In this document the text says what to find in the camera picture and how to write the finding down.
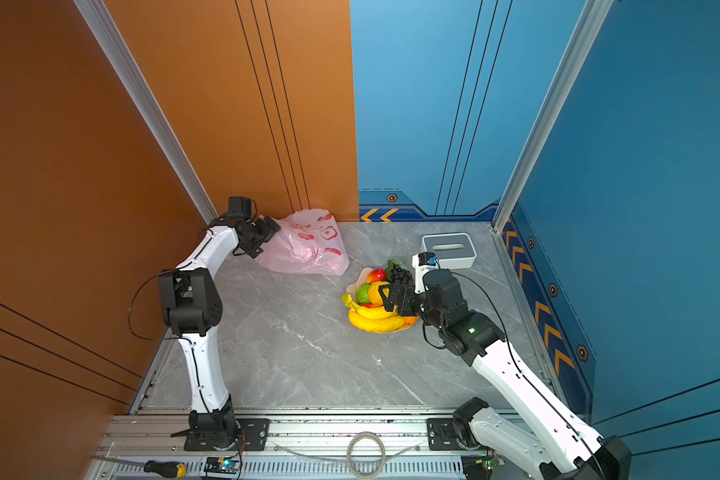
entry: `black and yellow screwdriver handle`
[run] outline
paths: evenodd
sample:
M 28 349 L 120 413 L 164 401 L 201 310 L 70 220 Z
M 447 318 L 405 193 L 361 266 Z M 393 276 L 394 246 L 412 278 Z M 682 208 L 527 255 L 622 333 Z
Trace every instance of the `black and yellow screwdriver handle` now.
M 186 465 L 178 462 L 155 462 L 144 464 L 144 472 L 156 473 L 164 478 L 181 478 L 186 473 Z

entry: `orange wall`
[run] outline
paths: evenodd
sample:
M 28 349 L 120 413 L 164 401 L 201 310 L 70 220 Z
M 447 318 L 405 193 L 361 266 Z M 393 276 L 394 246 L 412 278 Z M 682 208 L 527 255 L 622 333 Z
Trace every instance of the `orange wall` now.
M 218 211 L 358 219 L 348 0 L 106 6 Z
M 202 226 L 72 1 L 0 2 L 0 302 L 124 367 L 0 307 L 1 329 L 80 364 L 0 332 L 0 478 L 83 474 L 156 349 L 128 333 L 130 298 Z M 134 328 L 165 331 L 156 287 Z

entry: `orange chevron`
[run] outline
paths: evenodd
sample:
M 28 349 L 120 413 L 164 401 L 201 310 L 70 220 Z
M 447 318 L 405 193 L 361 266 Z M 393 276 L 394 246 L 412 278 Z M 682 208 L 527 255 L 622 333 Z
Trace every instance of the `orange chevron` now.
M 374 215 L 376 212 L 378 212 L 378 208 L 371 208 L 365 215 L 361 216 L 360 219 L 365 220 L 370 224 L 373 220 L 369 220 L 368 217 Z
M 547 346 L 547 348 L 550 347 L 550 333 L 552 335 L 555 335 L 560 340 L 563 339 L 563 337 L 560 336 L 560 332 L 558 332 L 556 329 L 549 326 L 549 323 L 547 323 L 547 325 L 544 325 L 544 344 Z
M 518 246 L 512 247 L 512 265 L 517 265 L 516 259 L 518 258 L 518 254 L 524 254 L 525 250 Z
M 530 268 L 530 265 L 520 262 L 520 283 L 523 283 L 523 270 L 534 271 L 534 269 Z
M 536 302 L 536 324 L 539 324 L 539 311 L 547 312 L 550 315 L 552 315 L 552 312 L 550 312 L 549 308 L 543 303 Z
M 384 220 L 385 222 L 387 222 L 388 224 L 390 224 L 390 223 L 392 222 L 392 220 L 389 219 L 389 216 L 392 215 L 394 212 L 396 212 L 396 211 L 398 211 L 398 210 L 399 210 L 399 209 L 397 209 L 397 208 L 393 208 L 392 210 L 390 210 L 390 211 L 387 212 L 386 214 L 382 215 L 382 220 Z
M 562 353 L 561 351 L 555 349 L 554 351 L 554 370 L 557 375 L 560 375 L 560 360 L 563 360 L 568 364 L 568 366 L 572 369 L 575 369 L 574 362 L 568 358 L 567 355 Z
M 510 231 L 510 232 L 507 232 L 507 250 L 509 249 L 509 237 L 510 237 L 510 236 L 517 237 L 518 234 L 516 234 L 515 232 L 511 232 L 511 231 Z

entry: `bunch of black grapes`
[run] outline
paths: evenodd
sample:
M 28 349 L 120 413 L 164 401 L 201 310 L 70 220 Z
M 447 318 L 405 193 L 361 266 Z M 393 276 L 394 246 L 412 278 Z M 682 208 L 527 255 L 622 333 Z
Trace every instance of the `bunch of black grapes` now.
M 387 279 L 390 283 L 400 283 L 401 285 L 413 285 L 413 275 L 405 268 L 395 265 L 392 268 L 392 274 Z

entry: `plastic bag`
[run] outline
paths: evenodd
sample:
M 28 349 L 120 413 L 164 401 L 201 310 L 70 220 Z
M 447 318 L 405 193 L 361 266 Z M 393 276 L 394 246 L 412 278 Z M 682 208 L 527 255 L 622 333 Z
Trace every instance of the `plastic bag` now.
M 281 230 L 262 245 L 259 265 L 281 274 L 344 274 L 349 256 L 331 212 L 300 210 L 275 222 Z

